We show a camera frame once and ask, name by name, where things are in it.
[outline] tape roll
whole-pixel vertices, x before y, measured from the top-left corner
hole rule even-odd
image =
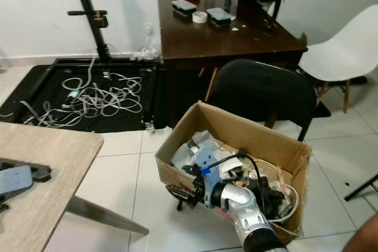
[[[207,13],[206,12],[195,12],[192,14],[193,22],[195,23],[206,23],[207,21]]]

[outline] light wooden table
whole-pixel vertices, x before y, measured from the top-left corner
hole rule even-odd
[[[65,210],[114,227],[148,234],[134,222],[75,197],[103,139],[95,133],[50,129],[0,122],[0,158],[40,163],[51,179],[7,200],[0,213],[0,250],[41,251]]]

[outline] dark wooden table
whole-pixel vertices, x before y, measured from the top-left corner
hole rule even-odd
[[[224,0],[191,0],[198,11],[224,7]],[[228,27],[193,23],[172,10],[172,0],[158,0],[162,56],[167,68],[171,126],[182,113],[177,109],[180,90],[177,72],[221,67],[237,58],[250,58],[274,66],[296,69],[306,46],[274,21],[259,6],[239,4],[237,18]],[[273,22],[269,29],[266,21]]]

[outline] white wall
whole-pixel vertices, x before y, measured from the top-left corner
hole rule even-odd
[[[153,45],[159,47],[157,0],[92,0],[108,11],[106,42],[122,52],[146,44],[143,26],[155,26]],[[306,32],[310,43],[330,38],[365,7],[378,0],[286,0],[279,22],[294,35]],[[85,17],[69,17],[81,9],[79,0],[0,0],[0,57],[38,57],[92,53],[95,42]]]

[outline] black cable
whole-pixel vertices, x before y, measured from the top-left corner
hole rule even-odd
[[[258,183],[259,183],[259,189],[260,189],[260,195],[261,195],[262,212],[265,214],[265,201],[264,201],[264,196],[263,196],[263,186],[262,186],[262,181],[261,181],[261,177],[260,177],[259,168],[258,168],[256,162],[249,155],[247,155],[246,153],[237,153],[235,155],[228,156],[228,157],[226,157],[224,159],[221,159],[220,161],[212,163],[211,165],[206,166],[205,168],[206,169],[213,168],[214,166],[217,166],[217,165],[219,165],[219,164],[221,164],[221,163],[223,163],[225,161],[228,161],[229,159],[233,159],[233,158],[247,158],[248,160],[251,161],[251,163],[255,167],[255,171],[256,171],[256,174],[258,176]]]

